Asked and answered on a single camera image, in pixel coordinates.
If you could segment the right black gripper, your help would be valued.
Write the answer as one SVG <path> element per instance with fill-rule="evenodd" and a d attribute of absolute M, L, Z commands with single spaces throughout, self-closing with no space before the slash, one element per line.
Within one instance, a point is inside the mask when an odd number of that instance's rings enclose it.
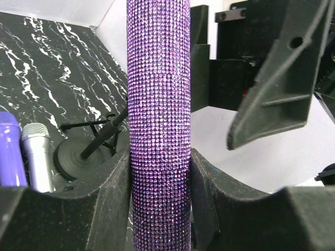
<path fill-rule="evenodd" d="M 239 109 L 227 135 L 229 150 L 304 127 L 334 1 L 233 3 L 215 14 L 214 60 L 208 10 L 191 8 L 191 111 Z"/>

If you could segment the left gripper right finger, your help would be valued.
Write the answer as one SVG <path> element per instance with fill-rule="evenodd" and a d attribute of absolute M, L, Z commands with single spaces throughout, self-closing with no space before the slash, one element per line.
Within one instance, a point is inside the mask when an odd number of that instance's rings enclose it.
<path fill-rule="evenodd" d="M 199 250 L 334 250 L 334 187 L 252 188 L 196 149 L 191 196 Z"/>

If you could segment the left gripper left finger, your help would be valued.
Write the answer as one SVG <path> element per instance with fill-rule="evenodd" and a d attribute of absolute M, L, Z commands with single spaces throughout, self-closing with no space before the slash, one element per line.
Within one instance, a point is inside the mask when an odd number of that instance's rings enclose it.
<path fill-rule="evenodd" d="M 123 250 L 129 150 L 53 193 L 1 188 L 1 250 Z"/>

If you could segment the glitter purple microphone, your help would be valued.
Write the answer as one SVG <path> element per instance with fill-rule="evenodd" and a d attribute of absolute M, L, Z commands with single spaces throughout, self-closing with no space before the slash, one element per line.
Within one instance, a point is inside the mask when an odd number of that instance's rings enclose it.
<path fill-rule="evenodd" d="M 135 250 L 191 250 L 189 1 L 127 2 Z"/>

